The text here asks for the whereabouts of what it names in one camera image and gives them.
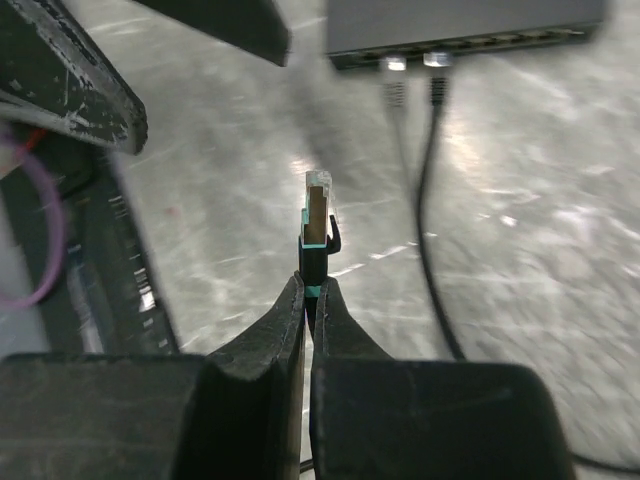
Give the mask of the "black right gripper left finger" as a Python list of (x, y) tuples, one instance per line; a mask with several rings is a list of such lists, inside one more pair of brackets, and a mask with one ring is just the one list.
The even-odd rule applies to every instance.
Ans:
[(209, 355), (20, 354), (1, 364), (5, 479), (296, 479), (304, 287)]

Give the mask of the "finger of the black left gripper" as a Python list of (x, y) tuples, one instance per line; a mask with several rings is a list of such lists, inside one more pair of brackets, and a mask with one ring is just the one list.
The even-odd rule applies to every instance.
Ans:
[(214, 39), (284, 67), (291, 32), (271, 0), (143, 0), (139, 4)]
[(138, 154), (143, 102), (61, 1), (1, 3), (1, 117)]

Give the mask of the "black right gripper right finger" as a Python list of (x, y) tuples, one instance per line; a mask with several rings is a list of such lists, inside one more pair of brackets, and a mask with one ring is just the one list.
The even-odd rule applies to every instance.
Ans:
[(550, 392), (509, 363), (399, 360), (350, 315), (338, 282), (317, 302), (310, 436), (320, 479), (571, 479)]

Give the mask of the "black network switch box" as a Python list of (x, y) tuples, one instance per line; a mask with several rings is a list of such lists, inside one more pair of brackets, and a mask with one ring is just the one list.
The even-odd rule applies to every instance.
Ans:
[(338, 70), (393, 54), (468, 55), (589, 41), (607, 16), (600, 0), (328, 1), (325, 52)]

